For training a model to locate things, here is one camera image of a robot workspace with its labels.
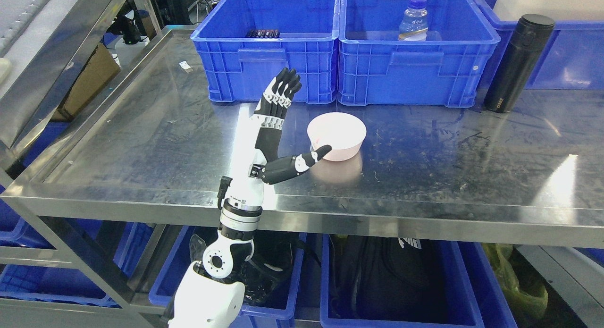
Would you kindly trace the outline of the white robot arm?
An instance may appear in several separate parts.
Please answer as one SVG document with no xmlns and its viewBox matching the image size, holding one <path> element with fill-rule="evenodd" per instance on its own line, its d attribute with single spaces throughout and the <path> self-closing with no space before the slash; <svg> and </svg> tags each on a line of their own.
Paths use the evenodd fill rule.
<svg viewBox="0 0 604 328">
<path fill-rule="evenodd" d="M 173 297 L 169 328 L 228 328 L 239 315 L 245 285 L 237 279 L 254 255 L 260 205 L 224 201 L 217 238 L 187 268 Z"/>
</svg>

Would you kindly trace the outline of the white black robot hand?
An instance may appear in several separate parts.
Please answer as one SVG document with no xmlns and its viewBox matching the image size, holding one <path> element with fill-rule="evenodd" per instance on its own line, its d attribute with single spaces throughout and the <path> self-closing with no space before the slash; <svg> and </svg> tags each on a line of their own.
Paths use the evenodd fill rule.
<svg viewBox="0 0 604 328">
<path fill-rule="evenodd" d="M 326 144 L 310 152 L 278 156 L 287 112 L 301 88 L 300 75 L 285 67 L 263 91 L 254 113 L 244 122 L 244 137 L 236 142 L 235 169 L 229 184 L 221 182 L 218 209 L 255 216 L 263 206 L 267 185 L 303 175 L 332 151 Z"/>
</svg>

